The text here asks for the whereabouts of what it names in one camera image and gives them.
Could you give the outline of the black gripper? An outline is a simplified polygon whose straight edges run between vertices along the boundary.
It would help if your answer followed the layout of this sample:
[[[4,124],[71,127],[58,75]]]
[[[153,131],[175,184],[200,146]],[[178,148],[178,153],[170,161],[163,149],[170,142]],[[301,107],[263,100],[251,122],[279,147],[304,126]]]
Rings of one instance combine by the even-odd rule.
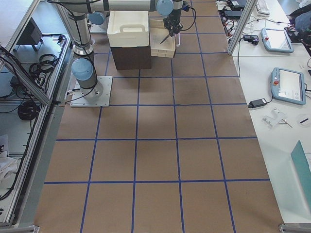
[[[168,30],[168,36],[175,36],[179,34],[183,29],[183,25],[180,23],[179,19],[174,19],[171,17],[166,17],[163,19],[164,28]]]

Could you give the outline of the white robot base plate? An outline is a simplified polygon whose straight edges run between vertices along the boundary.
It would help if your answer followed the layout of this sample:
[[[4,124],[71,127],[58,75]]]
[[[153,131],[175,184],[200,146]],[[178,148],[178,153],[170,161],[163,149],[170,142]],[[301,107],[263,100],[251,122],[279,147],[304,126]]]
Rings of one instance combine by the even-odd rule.
[[[73,101],[70,102],[71,107],[108,107],[110,103],[111,87],[113,82],[112,76],[98,76],[98,83],[90,94],[90,90],[81,89],[78,81],[72,94]]]

